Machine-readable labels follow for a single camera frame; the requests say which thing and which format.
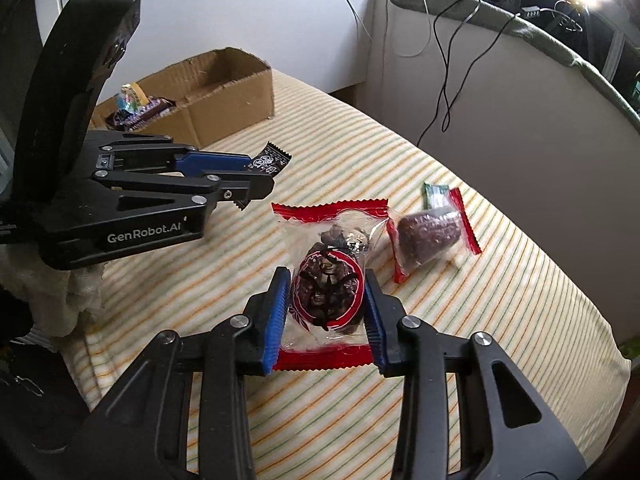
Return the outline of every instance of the cardboard box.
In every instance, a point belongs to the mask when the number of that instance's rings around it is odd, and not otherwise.
[[[211,50],[137,81],[146,95],[176,107],[136,132],[169,135],[198,148],[274,115],[271,67],[236,48]],[[115,96],[98,104],[89,128],[107,129]]]

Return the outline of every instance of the red and clear plastic package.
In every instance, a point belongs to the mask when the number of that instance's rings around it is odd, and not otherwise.
[[[272,207],[293,266],[275,369],[369,364],[362,321],[365,266],[386,228],[387,200]]]
[[[396,260],[396,283],[436,257],[460,250],[482,252],[457,187],[449,190],[440,207],[407,215],[391,211],[387,230]]]

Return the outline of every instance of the silver bolt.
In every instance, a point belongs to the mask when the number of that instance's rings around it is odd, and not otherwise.
[[[233,316],[229,323],[233,328],[244,328],[249,324],[249,318],[243,314],[238,314],[237,316]]]
[[[163,345],[168,345],[169,343],[173,343],[178,335],[173,330],[162,330],[156,337]]]
[[[421,322],[420,318],[415,316],[404,316],[402,318],[402,324],[407,328],[418,328]]]
[[[487,332],[476,332],[474,341],[482,346],[489,346],[494,340]]]

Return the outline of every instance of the gray fabric edge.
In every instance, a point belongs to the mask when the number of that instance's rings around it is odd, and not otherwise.
[[[396,7],[417,12],[425,12],[422,0],[389,0]],[[456,0],[427,0],[429,14],[435,16],[450,6]],[[444,17],[452,20],[464,20],[478,4],[478,0],[466,0],[449,9],[443,14]],[[492,4],[482,1],[476,15],[469,23],[479,27],[488,28],[498,32],[505,22],[512,17],[510,12],[495,7]],[[516,18],[504,29],[504,34],[521,38],[532,47],[543,52],[551,59],[563,66],[579,70],[582,76],[609,102],[611,102],[627,120],[640,133],[640,117],[633,108],[624,100],[622,95],[613,88],[611,83],[603,78],[596,68],[583,58],[578,56],[573,50],[564,46],[558,40],[547,34],[544,30],[532,25],[525,20]]]

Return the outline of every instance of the striped tablecloth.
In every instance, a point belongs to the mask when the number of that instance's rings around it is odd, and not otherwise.
[[[437,262],[402,285],[389,248],[370,262],[414,316],[441,332],[494,335],[566,426],[588,462],[602,451],[629,377],[610,327],[555,263],[507,217],[447,168],[395,133],[322,92],[274,72],[276,117],[212,145],[258,153],[267,140],[293,156],[270,200],[241,212],[223,203],[204,239],[113,262],[104,313],[70,338],[63,355],[89,406],[160,330],[210,330],[266,290],[286,265],[270,201],[313,205],[388,197],[420,209],[420,183],[460,186],[484,252]],[[455,384],[449,378],[450,467],[460,460]],[[194,381],[194,398],[199,381]],[[398,434],[401,380],[372,365],[275,372],[247,379],[249,425],[260,479],[388,478]],[[192,403],[189,468],[197,468]]]

